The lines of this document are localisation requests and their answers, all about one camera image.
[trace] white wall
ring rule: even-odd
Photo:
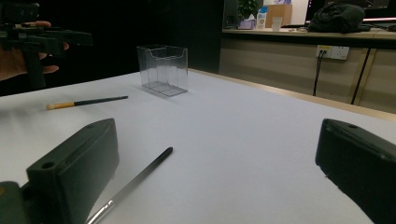
[[[264,0],[264,5],[272,5],[274,0]],[[293,12],[291,14],[291,24],[304,24],[306,8],[308,6],[308,0],[291,0],[293,4]]]

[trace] finger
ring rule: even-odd
[[[64,42],[64,50],[69,49],[69,47],[70,47],[69,44],[67,44],[67,43]]]
[[[38,53],[38,58],[41,60],[41,59],[44,59],[45,57],[47,57],[48,56],[48,54],[46,54],[46,53]]]
[[[54,73],[59,70],[57,65],[43,66],[43,74]]]
[[[35,21],[33,22],[36,26],[43,26],[43,27],[51,27],[51,24],[49,21]]]

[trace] power outlet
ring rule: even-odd
[[[333,46],[330,58],[338,59],[338,60],[346,60],[348,53],[349,53],[349,47]]]
[[[332,56],[332,46],[328,45],[318,45],[316,56],[319,57],[321,51],[324,51],[322,58],[331,58]]]

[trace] black pen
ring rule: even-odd
[[[91,105],[91,104],[98,104],[98,103],[107,102],[107,101],[122,100],[122,99],[126,99],[126,98],[128,98],[128,96],[116,96],[116,97],[87,100],[87,101],[66,102],[66,103],[60,103],[60,104],[55,104],[55,105],[47,105],[47,109],[52,110],[52,109],[60,109],[60,108],[70,107],[70,106]]]
[[[123,187],[110,201],[102,206],[99,211],[97,211],[93,216],[88,218],[85,224],[97,223],[102,217],[104,217],[111,208],[113,208],[116,203],[120,203],[122,199],[138,185],[143,179],[148,176],[157,166],[161,164],[173,151],[172,147],[167,148],[157,159],[151,162],[140,174],[138,174],[134,179],[132,179],[125,187]]]

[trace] black bag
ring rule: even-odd
[[[308,32],[354,33],[360,31],[365,13],[362,7],[330,4],[321,8],[308,25]]]

